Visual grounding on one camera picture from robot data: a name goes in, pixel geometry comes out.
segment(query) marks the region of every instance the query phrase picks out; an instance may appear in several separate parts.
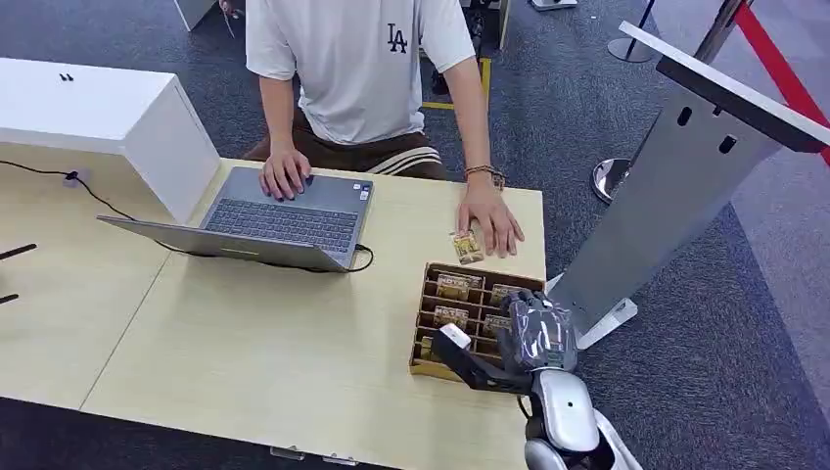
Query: white t-shirt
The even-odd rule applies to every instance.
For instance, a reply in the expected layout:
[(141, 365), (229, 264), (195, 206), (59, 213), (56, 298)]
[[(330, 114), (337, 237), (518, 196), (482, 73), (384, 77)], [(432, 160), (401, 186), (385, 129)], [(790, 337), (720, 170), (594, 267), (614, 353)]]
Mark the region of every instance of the white t-shirt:
[(318, 137), (360, 144), (420, 132), (418, 43), (440, 72), (475, 51), (458, 0), (248, 0), (248, 69), (300, 75)]

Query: laptop keyboard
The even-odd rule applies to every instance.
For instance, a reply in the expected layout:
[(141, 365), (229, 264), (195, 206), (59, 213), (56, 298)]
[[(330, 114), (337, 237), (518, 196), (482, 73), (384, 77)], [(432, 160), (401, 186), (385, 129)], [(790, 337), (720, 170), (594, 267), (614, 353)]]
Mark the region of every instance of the laptop keyboard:
[(222, 199), (205, 230), (267, 240), (306, 243), (346, 253), (356, 213), (316, 211), (279, 204)]

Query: red barrier rope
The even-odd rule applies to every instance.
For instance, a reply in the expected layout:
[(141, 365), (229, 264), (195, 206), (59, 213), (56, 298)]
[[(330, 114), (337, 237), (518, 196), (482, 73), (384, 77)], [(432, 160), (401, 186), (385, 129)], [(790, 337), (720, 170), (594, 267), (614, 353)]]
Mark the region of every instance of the red barrier rope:
[[(763, 29), (758, 18), (746, 3), (741, 4), (738, 8), (735, 22), (741, 27), (747, 41), (761, 59), (763, 67), (772, 77), (772, 81), (775, 82), (775, 86), (784, 96), (784, 100), (787, 101), (787, 105), (807, 118), (825, 127), (830, 127), (827, 117), (821, 112), (812, 97), (809, 96), (807, 89), (790, 65), (787, 64), (784, 55), (775, 47), (775, 43), (772, 42), (769, 34)], [(821, 156), (830, 165), (830, 147), (826, 147), (821, 152)]]

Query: laptop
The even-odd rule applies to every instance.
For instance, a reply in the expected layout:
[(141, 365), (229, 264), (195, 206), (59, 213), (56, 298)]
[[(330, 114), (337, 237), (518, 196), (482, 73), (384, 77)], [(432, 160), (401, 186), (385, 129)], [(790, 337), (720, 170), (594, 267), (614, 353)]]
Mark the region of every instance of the laptop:
[(312, 175), (303, 194), (262, 194), (259, 169), (234, 167), (199, 228), (98, 219), (194, 255), (347, 272), (363, 227), (372, 182)]

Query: cardboard divider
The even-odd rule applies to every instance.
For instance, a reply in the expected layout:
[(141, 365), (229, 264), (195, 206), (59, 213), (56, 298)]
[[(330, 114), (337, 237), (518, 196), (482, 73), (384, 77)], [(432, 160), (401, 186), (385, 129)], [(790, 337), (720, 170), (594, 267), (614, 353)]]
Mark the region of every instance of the cardboard divider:
[[(446, 299), (438, 295), (438, 277), (442, 274), (452, 276), (473, 276), (482, 279), (480, 287), (470, 287), (466, 301)], [(414, 375), (429, 375), (441, 379), (460, 381), (440, 357), (432, 352), (432, 338), (439, 325), (436, 323), (436, 307), (446, 306), (467, 312), (467, 318), (456, 321), (470, 336), (470, 352), (491, 364), (502, 367), (498, 343), (491, 327), (486, 327), (488, 316), (506, 317), (499, 306), (490, 305), (493, 285), (500, 284), (517, 288), (539, 291), (544, 288), (544, 281), (527, 277), (513, 276), (499, 272), (484, 271), (463, 266), (428, 263), (424, 270), (424, 282), (421, 286), (420, 308), (415, 319), (415, 336), (412, 354), (409, 358), (409, 372)]]

